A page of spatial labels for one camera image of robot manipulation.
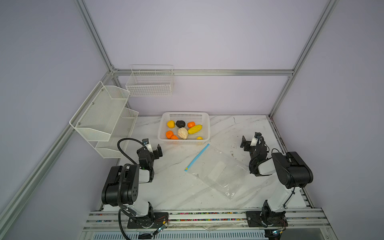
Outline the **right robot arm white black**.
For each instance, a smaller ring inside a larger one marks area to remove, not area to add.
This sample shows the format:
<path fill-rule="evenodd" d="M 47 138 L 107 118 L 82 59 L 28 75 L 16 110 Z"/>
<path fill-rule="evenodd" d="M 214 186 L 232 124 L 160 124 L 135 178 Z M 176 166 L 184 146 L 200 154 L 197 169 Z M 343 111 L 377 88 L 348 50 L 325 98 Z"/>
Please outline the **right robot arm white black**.
<path fill-rule="evenodd" d="M 265 200 L 260 221 L 265 226 L 272 226 L 283 220 L 289 202 L 300 189 L 312 183 L 313 173 L 297 152 L 274 152 L 267 146 L 262 133 L 256 132 L 252 140 L 248 141 L 242 136 L 240 147 L 250 154 L 249 172 L 256 177 L 267 177 L 270 174 L 262 173 L 262 165 L 272 162 L 280 185 L 276 187 L 273 195 Z"/>

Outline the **clear zip top bag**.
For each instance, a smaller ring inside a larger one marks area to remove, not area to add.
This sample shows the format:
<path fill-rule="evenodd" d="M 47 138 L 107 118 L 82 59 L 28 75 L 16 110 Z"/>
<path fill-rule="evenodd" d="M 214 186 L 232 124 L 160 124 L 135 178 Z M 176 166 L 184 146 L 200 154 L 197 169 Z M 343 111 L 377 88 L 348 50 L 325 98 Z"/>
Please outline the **clear zip top bag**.
<path fill-rule="evenodd" d="M 239 191 L 259 187 L 244 164 L 210 144 L 203 147 L 184 171 L 228 200 L 232 200 Z"/>

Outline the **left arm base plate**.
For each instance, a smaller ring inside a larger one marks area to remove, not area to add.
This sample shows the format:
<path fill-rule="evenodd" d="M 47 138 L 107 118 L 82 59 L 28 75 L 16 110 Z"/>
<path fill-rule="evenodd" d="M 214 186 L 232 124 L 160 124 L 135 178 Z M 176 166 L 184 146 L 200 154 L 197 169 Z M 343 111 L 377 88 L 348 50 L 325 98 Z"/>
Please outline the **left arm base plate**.
<path fill-rule="evenodd" d="M 132 218 L 128 220 L 128 229 L 158 229 L 169 219 L 169 213 L 155 212 L 147 216 Z"/>

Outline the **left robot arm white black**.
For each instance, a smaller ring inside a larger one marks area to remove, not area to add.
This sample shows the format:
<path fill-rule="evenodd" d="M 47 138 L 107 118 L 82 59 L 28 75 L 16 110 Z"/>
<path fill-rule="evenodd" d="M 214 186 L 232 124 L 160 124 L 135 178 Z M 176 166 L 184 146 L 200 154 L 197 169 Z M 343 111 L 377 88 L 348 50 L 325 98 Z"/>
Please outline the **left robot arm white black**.
<path fill-rule="evenodd" d="M 139 160 L 134 161 L 121 148 L 124 141 L 139 143 L 141 148 L 137 150 Z M 160 145 L 155 149 L 149 139 L 141 141 L 133 138 L 123 138 L 117 142 L 118 150 L 130 160 L 129 164 L 111 167 L 105 185 L 102 190 L 102 203 L 112 207 L 119 207 L 119 210 L 129 217 L 148 218 L 154 217 L 151 203 L 137 201 L 139 197 L 139 184 L 151 183 L 154 180 L 154 163 L 163 156 Z"/>

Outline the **orange fruit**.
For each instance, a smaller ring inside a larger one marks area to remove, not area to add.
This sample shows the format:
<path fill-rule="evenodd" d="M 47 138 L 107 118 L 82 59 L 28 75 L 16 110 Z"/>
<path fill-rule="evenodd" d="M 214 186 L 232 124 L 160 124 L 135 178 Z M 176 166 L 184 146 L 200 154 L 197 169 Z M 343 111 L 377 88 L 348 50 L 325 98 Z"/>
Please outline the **orange fruit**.
<path fill-rule="evenodd" d="M 166 132 L 167 139 L 171 139 L 173 135 L 174 135 L 173 131 L 167 131 Z"/>

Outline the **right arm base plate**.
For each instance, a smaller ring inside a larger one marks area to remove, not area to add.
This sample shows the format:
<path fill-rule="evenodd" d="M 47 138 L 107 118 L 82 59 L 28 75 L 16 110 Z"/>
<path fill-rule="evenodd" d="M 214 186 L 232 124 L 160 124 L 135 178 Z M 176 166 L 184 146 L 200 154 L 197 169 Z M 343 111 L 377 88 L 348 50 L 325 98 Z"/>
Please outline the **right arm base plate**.
<path fill-rule="evenodd" d="M 286 212 L 268 212 L 263 213 L 262 211 L 247 211 L 246 219 L 249 227 L 260 227 L 260 228 L 279 228 L 286 227 L 288 225 Z"/>

